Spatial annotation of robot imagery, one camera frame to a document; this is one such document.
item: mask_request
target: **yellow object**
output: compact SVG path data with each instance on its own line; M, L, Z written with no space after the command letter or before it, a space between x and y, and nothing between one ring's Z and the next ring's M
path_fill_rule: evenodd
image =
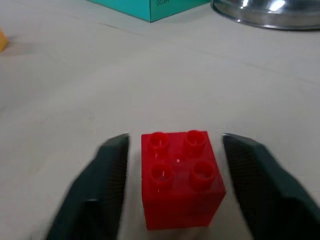
M0 29L0 53L4 50L5 46L7 45L8 40L3 31Z

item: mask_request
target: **metal bowl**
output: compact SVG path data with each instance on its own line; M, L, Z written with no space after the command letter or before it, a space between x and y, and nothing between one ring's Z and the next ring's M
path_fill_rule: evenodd
M211 0L219 14L255 27L320 29L320 0Z

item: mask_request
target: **teal box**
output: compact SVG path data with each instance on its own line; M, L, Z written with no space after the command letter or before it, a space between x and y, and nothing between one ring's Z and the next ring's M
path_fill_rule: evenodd
M122 13L154 22L209 3L210 0L89 0Z

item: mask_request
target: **table surface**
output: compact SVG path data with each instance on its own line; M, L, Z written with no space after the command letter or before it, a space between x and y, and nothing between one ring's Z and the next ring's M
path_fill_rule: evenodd
M124 132L120 240L251 239L225 132L268 146L320 204L320 32L241 25L209 4L148 23L85 0L2 0L0 25L0 239L41 238L97 147ZM208 229L147 232L141 134L191 129L208 131L227 195Z

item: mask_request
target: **red lego brick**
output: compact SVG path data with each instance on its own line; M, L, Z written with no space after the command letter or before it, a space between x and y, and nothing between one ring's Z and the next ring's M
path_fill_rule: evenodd
M208 226L226 195L206 131L141 136L148 230Z

